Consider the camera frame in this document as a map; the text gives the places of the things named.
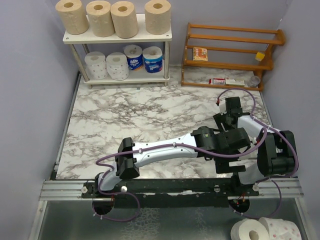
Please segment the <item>blue Tempo roll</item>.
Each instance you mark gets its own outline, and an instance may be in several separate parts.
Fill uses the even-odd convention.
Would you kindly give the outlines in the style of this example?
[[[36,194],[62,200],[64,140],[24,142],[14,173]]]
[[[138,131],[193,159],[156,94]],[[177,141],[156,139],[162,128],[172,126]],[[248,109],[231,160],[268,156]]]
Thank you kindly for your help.
[[[144,68],[148,73],[158,73],[163,68],[163,53],[157,46],[147,47],[142,51]]]

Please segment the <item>blue Vinda roll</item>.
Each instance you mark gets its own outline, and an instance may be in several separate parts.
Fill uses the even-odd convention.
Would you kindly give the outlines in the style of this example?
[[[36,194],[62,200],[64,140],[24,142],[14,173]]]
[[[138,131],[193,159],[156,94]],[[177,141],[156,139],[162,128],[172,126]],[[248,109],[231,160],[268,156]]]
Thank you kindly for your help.
[[[123,51],[129,70],[137,71],[143,67],[143,50],[140,46],[129,44],[124,47]]]

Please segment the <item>white floral paper roll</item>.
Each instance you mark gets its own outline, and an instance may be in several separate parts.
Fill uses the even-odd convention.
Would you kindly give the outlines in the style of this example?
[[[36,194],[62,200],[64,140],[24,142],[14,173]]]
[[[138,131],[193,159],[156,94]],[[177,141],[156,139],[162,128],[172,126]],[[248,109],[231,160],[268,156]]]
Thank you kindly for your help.
[[[127,57],[121,52],[113,52],[106,57],[106,68],[110,77],[116,81],[123,81],[130,74]]]
[[[102,80],[108,76],[106,56],[99,51],[89,52],[84,58],[86,69],[95,80]]]

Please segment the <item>brown paper roll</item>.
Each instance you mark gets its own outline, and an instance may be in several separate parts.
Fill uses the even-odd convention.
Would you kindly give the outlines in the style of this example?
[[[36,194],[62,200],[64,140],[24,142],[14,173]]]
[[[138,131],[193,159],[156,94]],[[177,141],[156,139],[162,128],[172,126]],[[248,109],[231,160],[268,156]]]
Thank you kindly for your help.
[[[86,12],[80,0],[60,0],[55,9],[69,34],[80,35],[89,29]]]
[[[119,38],[129,39],[138,34],[138,20],[135,5],[130,1],[118,1],[110,8],[110,13]]]
[[[111,15],[111,4],[105,0],[94,0],[86,5],[89,25],[97,37],[109,37],[115,33]]]
[[[146,31],[163,35],[171,27],[171,4],[168,0],[150,0],[144,6]]]

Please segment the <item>brown paper roll front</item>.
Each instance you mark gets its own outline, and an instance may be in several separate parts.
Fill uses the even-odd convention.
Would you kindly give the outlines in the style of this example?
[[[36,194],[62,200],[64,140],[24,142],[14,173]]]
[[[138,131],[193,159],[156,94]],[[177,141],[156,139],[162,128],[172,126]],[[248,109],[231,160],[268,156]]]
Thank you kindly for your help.
[[[55,9],[69,34],[80,35],[89,29],[86,12],[80,0],[60,0]]]

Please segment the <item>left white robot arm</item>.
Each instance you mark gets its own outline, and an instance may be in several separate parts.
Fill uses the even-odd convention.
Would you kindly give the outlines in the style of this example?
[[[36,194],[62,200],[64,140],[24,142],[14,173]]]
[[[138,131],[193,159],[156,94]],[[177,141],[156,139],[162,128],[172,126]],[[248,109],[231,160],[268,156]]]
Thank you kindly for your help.
[[[244,128],[216,132],[213,128],[201,126],[192,133],[151,143],[134,143],[132,138],[122,140],[118,155],[106,173],[97,176],[93,191],[106,197],[122,180],[139,177],[141,167],[159,161],[178,158],[204,158],[214,160],[218,174],[244,172],[244,166],[230,166],[251,148],[250,138]]]

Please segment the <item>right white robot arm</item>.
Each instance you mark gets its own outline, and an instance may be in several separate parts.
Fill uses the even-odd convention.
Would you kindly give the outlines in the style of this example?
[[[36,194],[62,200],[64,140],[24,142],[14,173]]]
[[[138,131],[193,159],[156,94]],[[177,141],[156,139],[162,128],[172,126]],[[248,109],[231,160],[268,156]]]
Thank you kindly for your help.
[[[281,131],[258,120],[249,112],[244,112],[238,96],[228,97],[217,102],[220,113],[213,116],[222,130],[243,128],[247,135],[258,142],[267,129],[264,141],[257,148],[256,163],[238,174],[230,182],[229,189],[240,196],[247,191],[248,185],[262,182],[271,177],[292,176],[299,168],[295,136],[289,130]]]

